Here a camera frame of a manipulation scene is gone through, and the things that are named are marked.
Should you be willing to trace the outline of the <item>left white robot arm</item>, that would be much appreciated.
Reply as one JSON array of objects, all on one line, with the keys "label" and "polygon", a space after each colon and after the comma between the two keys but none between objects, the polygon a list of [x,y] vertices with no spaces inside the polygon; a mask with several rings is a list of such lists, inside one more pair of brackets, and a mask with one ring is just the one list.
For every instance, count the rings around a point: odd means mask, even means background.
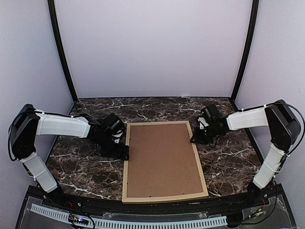
[{"label": "left white robot arm", "polygon": [[100,149],[100,156],[129,160],[129,146],[121,142],[125,124],[111,113],[102,119],[88,114],[64,115],[37,110],[26,104],[8,129],[8,154],[12,162],[20,161],[57,208],[67,204],[67,197],[45,162],[38,155],[35,141],[38,136],[70,136],[88,139]]}]

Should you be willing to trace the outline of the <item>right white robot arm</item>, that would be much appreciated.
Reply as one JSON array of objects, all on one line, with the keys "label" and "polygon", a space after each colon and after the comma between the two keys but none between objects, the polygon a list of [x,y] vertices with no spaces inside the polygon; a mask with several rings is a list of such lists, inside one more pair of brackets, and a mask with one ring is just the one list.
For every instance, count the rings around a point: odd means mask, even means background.
[{"label": "right white robot arm", "polygon": [[262,198],[260,191],[280,172],[286,159],[298,147],[296,140],[302,141],[304,138],[305,123],[298,121],[295,111],[297,109],[284,100],[277,100],[223,116],[216,105],[211,104],[204,107],[202,114],[197,117],[198,126],[194,129],[190,142],[214,147],[218,139],[228,132],[261,126],[269,128],[270,149],[248,185],[248,193],[243,197],[243,203],[253,207]]}]

